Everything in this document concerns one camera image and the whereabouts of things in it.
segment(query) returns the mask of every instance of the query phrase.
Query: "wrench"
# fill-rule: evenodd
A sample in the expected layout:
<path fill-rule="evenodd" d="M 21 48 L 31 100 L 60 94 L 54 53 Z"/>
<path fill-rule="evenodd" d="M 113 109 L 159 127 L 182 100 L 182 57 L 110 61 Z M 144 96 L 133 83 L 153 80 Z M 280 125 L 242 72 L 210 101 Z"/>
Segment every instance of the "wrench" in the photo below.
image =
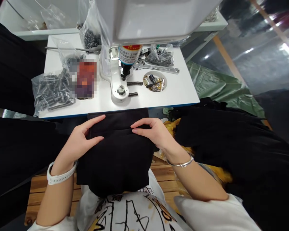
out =
<path fill-rule="evenodd" d="M 138 60 L 136 63 L 133 65 L 134 70 L 140 70 L 140 69 L 152 69 L 152 70 L 158 70 L 158 71 L 163 71 L 163 72 L 168 72 L 171 74 L 179 74 L 180 69 L 174 68 L 174 67 L 163 67 L 163 66 L 157 66 L 157 65 L 152 65 L 146 63 L 143 59 Z"/>

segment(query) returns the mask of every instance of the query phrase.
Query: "sleeve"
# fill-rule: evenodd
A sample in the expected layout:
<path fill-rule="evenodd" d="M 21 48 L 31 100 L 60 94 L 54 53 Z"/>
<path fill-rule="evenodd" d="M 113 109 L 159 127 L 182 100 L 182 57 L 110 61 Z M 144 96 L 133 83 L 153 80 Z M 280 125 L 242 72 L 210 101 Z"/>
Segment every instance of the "sleeve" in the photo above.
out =
<path fill-rule="evenodd" d="M 261 231 L 232 194 L 229 194 L 229 199 L 226 201 L 203 202 L 180 196 L 176 196 L 174 201 L 193 230 Z"/>
<path fill-rule="evenodd" d="M 28 229 L 28 231 L 77 231 L 77 223 L 74 217 L 65 217 L 60 223 L 54 226 L 40 226 L 33 223 L 33 225 Z"/>

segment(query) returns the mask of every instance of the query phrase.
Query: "white t-shirt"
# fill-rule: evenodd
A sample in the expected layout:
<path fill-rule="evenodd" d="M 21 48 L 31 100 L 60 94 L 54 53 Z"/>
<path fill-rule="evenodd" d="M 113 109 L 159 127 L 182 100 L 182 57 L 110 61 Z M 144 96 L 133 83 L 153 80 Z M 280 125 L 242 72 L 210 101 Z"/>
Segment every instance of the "white t-shirt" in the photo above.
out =
<path fill-rule="evenodd" d="M 51 227 L 34 223 L 28 231 L 260 231 L 231 194 L 226 201 L 209 202 L 176 196 L 174 201 L 185 223 L 166 203 L 164 193 L 151 170 L 149 185 L 138 192 L 99 199 L 87 185 L 82 185 L 82 193 L 75 217 L 65 217 Z"/>

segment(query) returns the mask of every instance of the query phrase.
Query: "hand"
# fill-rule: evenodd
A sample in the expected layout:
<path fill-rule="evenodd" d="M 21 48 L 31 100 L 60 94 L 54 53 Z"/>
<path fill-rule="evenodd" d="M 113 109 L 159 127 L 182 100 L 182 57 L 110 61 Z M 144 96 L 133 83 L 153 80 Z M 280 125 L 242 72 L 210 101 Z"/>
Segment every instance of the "hand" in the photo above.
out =
<path fill-rule="evenodd" d="M 73 167 L 74 161 L 82 157 L 90 148 L 104 139 L 102 136 L 97 136 L 87 140 L 86 135 L 88 134 L 89 128 L 105 119 L 105 117 L 105 115 L 100 115 L 74 128 L 55 160 L 51 171 L 52 175 L 63 174 L 70 170 Z"/>
<path fill-rule="evenodd" d="M 137 128 L 143 124 L 150 125 L 151 129 Z M 143 118 L 131 125 L 132 132 L 149 138 L 159 149 L 163 151 L 178 143 L 171 136 L 163 122 L 158 118 Z"/>

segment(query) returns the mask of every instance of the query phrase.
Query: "white smartwatch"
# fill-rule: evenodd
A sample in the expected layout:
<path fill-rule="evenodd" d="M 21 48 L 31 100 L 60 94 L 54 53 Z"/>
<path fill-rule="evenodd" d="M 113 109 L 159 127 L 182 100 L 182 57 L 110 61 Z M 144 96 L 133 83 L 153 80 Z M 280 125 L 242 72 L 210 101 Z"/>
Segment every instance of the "white smartwatch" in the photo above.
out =
<path fill-rule="evenodd" d="M 48 167 L 48 170 L 47 170 L 47 180 L 48 180 L 48 184 L 49 185 L 54 185 L 54 184 L 58 184 L 58 183 L 61 183 L 63 181 L 66 181 L 68 178 L 70 178 L 73 173 L 75 172 L 75 169 L 77 167 L 77 164 L 78 164 L 78 161 L 75 161 L 74 162 L 74 166 L 72 167 L 71 170 L 69 170 L 67 173 L 64 173 L 62 175 L 55 175 L 55 176 L 52 176 L 50 175 L 50 172 L 51 172 L 51 169 L 52 169 L 52 166 L 54 165 L 54 162 L 52 162 L 49 167 Z"/>

